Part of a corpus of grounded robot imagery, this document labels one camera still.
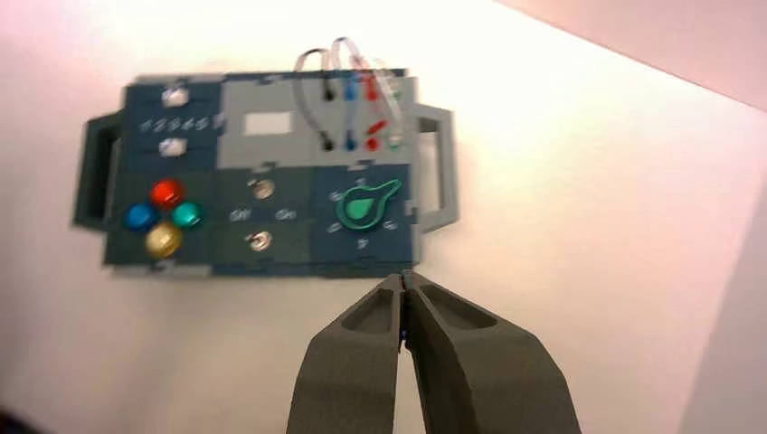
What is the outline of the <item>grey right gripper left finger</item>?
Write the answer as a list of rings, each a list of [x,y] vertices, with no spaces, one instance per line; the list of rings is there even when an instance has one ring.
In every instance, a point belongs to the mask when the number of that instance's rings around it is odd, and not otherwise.
[[[402,278],[392,274],[310,340],[289,433],[393,432],[402,300]]]

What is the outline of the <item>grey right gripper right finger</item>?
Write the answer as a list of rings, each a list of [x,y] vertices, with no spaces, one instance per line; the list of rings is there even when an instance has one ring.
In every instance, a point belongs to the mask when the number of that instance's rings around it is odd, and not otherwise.
[[[414,271],[402,283],[427,432],[580,432],[563,372],[535,335]]]

